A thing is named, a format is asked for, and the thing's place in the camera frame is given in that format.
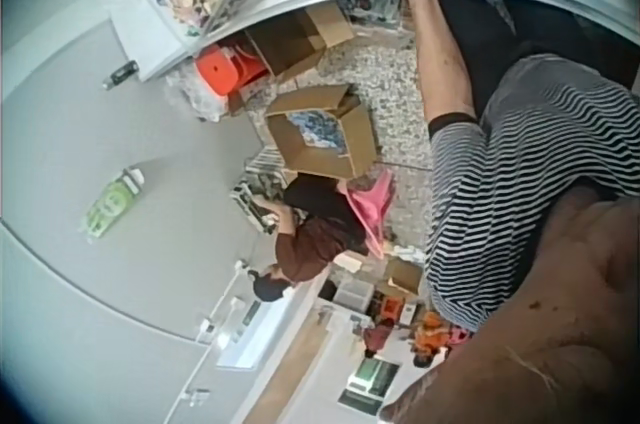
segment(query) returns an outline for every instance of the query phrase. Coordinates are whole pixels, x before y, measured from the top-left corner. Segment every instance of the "pink plastic chair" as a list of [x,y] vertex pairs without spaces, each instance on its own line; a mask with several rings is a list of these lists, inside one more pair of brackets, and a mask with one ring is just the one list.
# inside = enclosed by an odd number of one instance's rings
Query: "pink plastic chair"
[[393,198],[393,174],[384,170],[368,191],[347,190],[345,195],[353,212],[367,232],[367,249],[381,259],[384,257],[382,224]]

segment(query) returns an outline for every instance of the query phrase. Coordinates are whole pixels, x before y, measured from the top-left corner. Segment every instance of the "brown panel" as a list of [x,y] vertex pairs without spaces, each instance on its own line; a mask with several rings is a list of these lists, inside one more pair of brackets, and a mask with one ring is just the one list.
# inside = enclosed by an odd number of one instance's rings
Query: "brown panel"
[[244,424],[275,424],[329,334],[312,310]]

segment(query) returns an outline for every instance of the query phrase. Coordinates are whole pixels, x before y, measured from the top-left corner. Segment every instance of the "cardboard box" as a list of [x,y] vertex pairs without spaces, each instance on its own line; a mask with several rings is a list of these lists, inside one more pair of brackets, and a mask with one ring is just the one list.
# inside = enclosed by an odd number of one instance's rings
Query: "cardboard box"
[[418,297],[424,270],[411,262],[393,258],[387,264],[384,278],[376,289],[392,297]]
[[327,49],[354,37],[334,2],[272,17],[245,32],[278,82],[315,67]]
[[[376,159],[369,113],[348,90],[348,85],[307,87],[282,94],[271,103],[265,114],[267,127],[287,169],[337,179],[353,179],[369,170]],[[346,155],[307,146],[298,128],[287,119],[289,113],[311,110],[326,111],[338,120]]]

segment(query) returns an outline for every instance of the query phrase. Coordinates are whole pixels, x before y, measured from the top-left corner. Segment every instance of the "black pants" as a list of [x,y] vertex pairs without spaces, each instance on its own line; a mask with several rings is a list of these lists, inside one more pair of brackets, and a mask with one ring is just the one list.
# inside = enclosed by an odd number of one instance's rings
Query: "black pants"
[[440,0],[464,57],[478,118],[518,60],[552,53],[600,69],[593,43],[573,14],[531,0],[504,0],[516,33],[486,0]]
[[287,206],[308,212],[308,218],[319,217],[336,226],[348,236],[347,247],[362,253],[366,231],[336,185],[330,177],[299,174],[284,191],[283,200]]

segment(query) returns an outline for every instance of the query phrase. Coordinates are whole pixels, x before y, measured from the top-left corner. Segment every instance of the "striped shirt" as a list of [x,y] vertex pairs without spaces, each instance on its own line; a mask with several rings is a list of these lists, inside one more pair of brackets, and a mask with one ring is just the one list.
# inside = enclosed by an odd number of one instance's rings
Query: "striped shirt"
[[640,196],[640,103],[538,55],[510,69],[479,125],[446,125],[432,151],[427,292],[446,320],[476,331],[515,292],[527,242],[577,179]]

